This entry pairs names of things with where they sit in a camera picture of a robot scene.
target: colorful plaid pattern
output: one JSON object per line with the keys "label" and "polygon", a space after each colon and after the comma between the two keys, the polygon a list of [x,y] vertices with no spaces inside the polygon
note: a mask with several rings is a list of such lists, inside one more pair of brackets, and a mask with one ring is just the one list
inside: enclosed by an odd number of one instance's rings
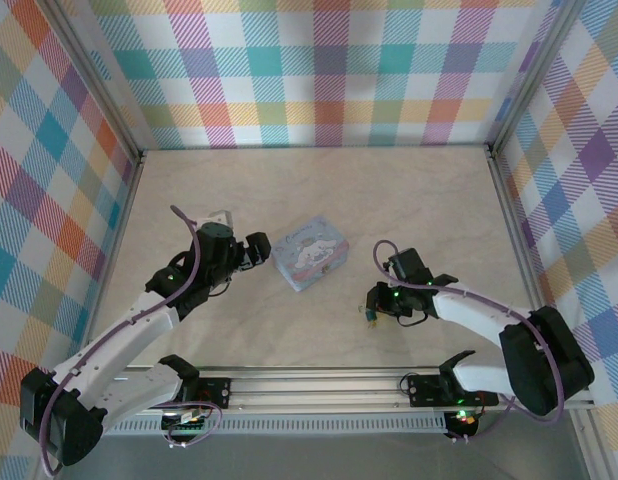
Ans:
{"label": "colorful plaid pattern", "polygon": [[503,169],[544,294],[593,362],[618,460],[618,0],[589,0]]}
{"label": "colorful plaid pattern", "polygon": [[[64,3],[76,11],[71,0]],[[89,4],[92,15],[74,19],[93,23],[77,28],[84,37],[97,30],[108,43],[96,63],[104,61],[109,74],[119,71],[127,83],[110,82],[114,96],[135,112],[137,131],[145,125],[157,147],[174,149],[482,143],[505,100],[506,88],[498,92],[510,81],[506,73],[523,64],[525,52],[514,52],[535,33],[527,22],[547,6],[535,0]]]}
{"label": "colorful plaid pattern", "polygon": [[75,351],[132,162],[35,0],[0,0],[0,479],[25,477],[20,380]]}
{"label": "colorful plaid pattern", "polygon": [[536,36],[531,42],[531,46],[527,51],[527,55],[525,55],[525,59],[520,64],[520,68],[518,69],[518,73],[511,83],[509,87],[509,91],[507,92],[507,96],[505,100],[502,102],[500,106],[500,110],[498,111],[498,115],[496,115],[496,120],[491,125],[491,129],[489,130],[489,134],[487,135],[486,143],[492,144],[496,140],[496,136],[500,132],[503,122],[507,117],[507,114],[511,110],[511,104],[515,100],[518,93],[522,88],[523,82],[527,79],[527,72],[529,71],[529,67],[533,64],[536,56],[541,50],[542,42],[547,38],[547,34],[551,31],[551,27],[553,26],[554,20],[558,15],[560,8],[564,5],[564,0],[552,0],[551,6],[549,10],[545,14],[545,17],[540,24],[540,28],[536,32]]}

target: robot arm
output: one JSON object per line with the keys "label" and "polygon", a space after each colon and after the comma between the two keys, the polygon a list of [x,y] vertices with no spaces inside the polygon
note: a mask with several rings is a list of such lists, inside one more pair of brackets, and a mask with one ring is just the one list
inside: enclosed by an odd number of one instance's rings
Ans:
{"label": "robot arm", "polygon": [[[84,458],[106,430],[129,415],[164,402],[195,400],[198,371],[176,355],[161,359],[134,381],[114,382],[114,378],[151,342],[206,302],[214,288],[229,283],[234,272],[249,270],[269,257],[271,246],[264,233],[247,236],[244,245],[236,241],[229,225],[208,220],[197,222],[195,242],[201,258],[193,281],[179,296],[141,315],[187,284],[194,274],[193,242],[189,251],[157,271],[129,311],[90,345],[51,373],[34,368],[23,378],[20,425],[35,440],[40,438],[50,399],[59,393],[51,405],[46,447],[61,465]],[[100,346],[92,351],[94,345]]]}
{"label": "robot arm", "polygon": [[[462,325],[497,347],[482,352],[467,350],[440,366],[440,386],[449,400],[476,391],[515,395],[529,411],[541,416],[558,405],[558,389],[546,352],[516,317],[528,320],[542,335],[558,366],[565,399],[593,382],[591,365],[555,308],[501,312],[494,308],[500,304],[471,292],[457,283],[458,279],[447,274],[434,278],[413,248],[396,253],[383,268],[392,268],[399,282],[419,287],[378,282],[367,294],[368,320],[374,320],[376,312],[399,318],[421,311]],[[427,289],[428,285],[440,290]]]}

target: metal frame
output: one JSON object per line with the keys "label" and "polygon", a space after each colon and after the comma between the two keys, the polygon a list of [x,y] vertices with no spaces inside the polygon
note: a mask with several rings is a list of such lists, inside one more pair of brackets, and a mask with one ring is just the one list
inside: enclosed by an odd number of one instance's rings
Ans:
{"label": "metal frame", "polygon": [[502,152],[504,146],[511,139],[520,118],[522,118],[524,111],[529,106],[529,103],[531,103],[531,99],[542,84],[560,47],[578,18],[578,15],[580,15],[585,3],[587,3],[587,0],[563,1],[562,7],[529,67],[522,87],[513,100],[502,122],[500,131],[493,142],[492,150],[495,152],[496,156]]}
{"label": "metal frame", "polygon": [[[116,436],[162,435],[162,413],[151,411],[120,422],[113,430]],[[216,417],[207,421],[215,426]],[[343,415],[250,414],[225,412],[215,435],[342,435],[370,433],[445,433],[443,412],[349,413]],[[180,434],[199,434],[199,429],[179,428]]]}
{"label": "metal frame", "polygon": [[[129,195],[114,239],[113,250],[105,266],[103,286],[98,292],[95,308],[87,326],[84,337],[86,342],[90,338],[90,332],[94,323],[93,319],[97,316],[102,299],[106,294],[106,288],[120,250],[123,233],[129,219],[131,206],[142,172],[142,152],[115,102],[113,102],[109,95],[84,45],[74,31],[70,20],[67,18],[63,8],[58,4],[58,0],[37,0],[37,2],[52,28],[59,36],[89,91],[103,110],[105,118],[122,141],[127,154],[137,161],[130,184]],[[524,244],[524,237],[516,221],[513,202],[505,188],[495,157],[502,151],[513,135],[523,112],[544,79],[563,40],[577,19],[585,2],[586,0],[564,2],[556,21],[541,46],[540,52],[526,75],[521,91],[514,99],[504,119],[495,142],[487,150],[494,187],[505,217],[505,223],[514,247],[525,288],[534,307],[538,307],[543,303],[542,293],[533,272],[529,252]],[[148,368],[128,368],[124,372],[124,377],[118,380],[124,381]],[[343,415],[353,418],[356,415],[363,415],[365,418],[377,417],[380,419],[379,421],[389,417],[396,419],[404,415],[408,415],[411,418],[420,416],[419,418],[435,419],[439,418],[439,414],[442,411],[454,410],[453,408],[411,408],[408,398],[398,388],[398,382],[405,373],[433,374],[438,371],[436,367],[367,369],[218,367],[200,370],[204,376],[226,376],[232,378],[232,403],[226,411],[229,419],[232,417],[258,419],[263,415],[266,415],[268,418],[272,418],[272,415],[283,415],[286,418],[301,418],[302,415],[306,414],[311,414],[313,418],[316,418],[316,415],[327,415],[331,418],[342,417]],[[593,401],[590,393],[588,391],[581,392],[576,397],[570,399],[567,402],[567,408],[571,411],[575,431],[592,478],[618,478],[617,467],[606,444],[606,439],[601,434],[596,412],[592,410]],[[137,423],[134,423],[134,421],[149,417],[155,418],[156,412],[146,411],[143,414],[137,415],[131,422],[123,422],[119,428],[114,428],[111,434],[128,434],[134,430],[134,426],[136,427],[135,430],[138,430]],[[39,473],[36,468],[32,472],[33,476],[37,476],[37,473]]]}
{"label": "metal frame", "polygon": [[[128,381],[150,367],[128,367],[116,381]],[[231,378],[227,414],[377,414],[454,412],[458,407],[414,408],[398,386],[407,373],[437,375],[438,367],[284,368],[199,367],[203,377]],[[506,405],[489,407],[504,410]],[[567,402],[568,409],[593,408],[588,391]],[[151,410],[144,412],[151,415]]]}
{"label": "metal frame", "polygon": [[[545,304],[544,296],[534,272],[520,224],[516,219],[513,199],[505,187],[504,178],[494,151],[485,147],[485,154],[531,306],[534,309],[539,308]],[[601,420],[595,409],[573,409],[569,414],[591,478],[596,480],[618,479],[618,466],[609,442],[602,431]]]}
{"label": "metal frame", "polygon": [[134,140],[131,130],[109,95],[104,81],[83,43],[80,41],[78,34],[75,32],[65,10],[58,4],[57,0],[37,0],[37,3],[51,25],[52,30],[58,35],[60,43],[67,51],[71,62],[85,82],[87,89],[121,141],[127,155],[139,161],[142,157],[142,149]]}

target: plaid wallpaper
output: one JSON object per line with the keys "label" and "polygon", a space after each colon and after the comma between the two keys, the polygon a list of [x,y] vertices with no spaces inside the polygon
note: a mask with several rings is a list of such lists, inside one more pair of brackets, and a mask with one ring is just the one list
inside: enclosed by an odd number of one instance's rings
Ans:
{"label": "plaid wallpaper", "polygon": [[551,30],[551,27],[553,26],[553,22],[556,19],[556,16],[558,15],[560,8],[564,4],[565,4],[565,0],[552,0],[551,6],[549,7],[549,10],[545,14],[545,17],[543,18],[542,23],[540,24],[540,27],[538,28],[538,31],[536,32],[536,35],[533,38],[533,42],[531,42],[531,46],[529,47],[529,50],[527,51],[527,54],[525,55],[524,60],[520,64],[520,68],[518,69],[518,72],[516,73],[516,76],[514,77],[513,82],[511,82],[509,86],[509,90],[507,91],[507,96],[502,102],[502,105],[500,106],[500,110],[498,110],[498,114],[496,115],[495,121],[491,125],[489,134],[487,135],[487,138],[485,139],[485,143],[492,144],[496,140],[496,137],[498,133],[500,132],[500,129],[502,128],[502,124],[505,120],[505,117],[509,113],[511,104],[513,103],[516,96],[520,92],[520,89],[522,88],[522,84],[527,78],[527,72],[529,71],[529,68],[533,64],[533,61],[535,60],[536,55],[540,51],[540,46],[542,45],[542,42],[545,40],[545,38],[547,37],[547,34]]}
{"label": "plaid wallpaper", "polygon": [[24,478],[20,379],[76,350],[132,162],[34,0],[0,0],[0,479]]}
{"label": "plaid wallpaper", "polygon": [[618,460],[618,0],[589,0],[505,148],[548,301],[593,362]]}
{"label": "plaid wallpaper", "polygon": [[559,0],[63,3],[139,142],[180,149],[482,143]]}

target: black bracket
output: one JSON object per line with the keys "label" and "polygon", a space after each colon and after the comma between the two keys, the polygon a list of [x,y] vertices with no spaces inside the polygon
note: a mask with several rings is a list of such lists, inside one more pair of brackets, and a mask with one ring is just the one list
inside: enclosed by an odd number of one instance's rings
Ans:
{"label": "black bracket", "polygon": [[464,392],[449,397],[440,384],[440,375],[409,375],[407,392],[411,407],[495,407],[498,395],[492,392]]}
{"label": "black bracket", "polygon": [[231,379],[218,377],[198,379],[197,397],[203,402],[215,403],[223,410],[229,408]]}

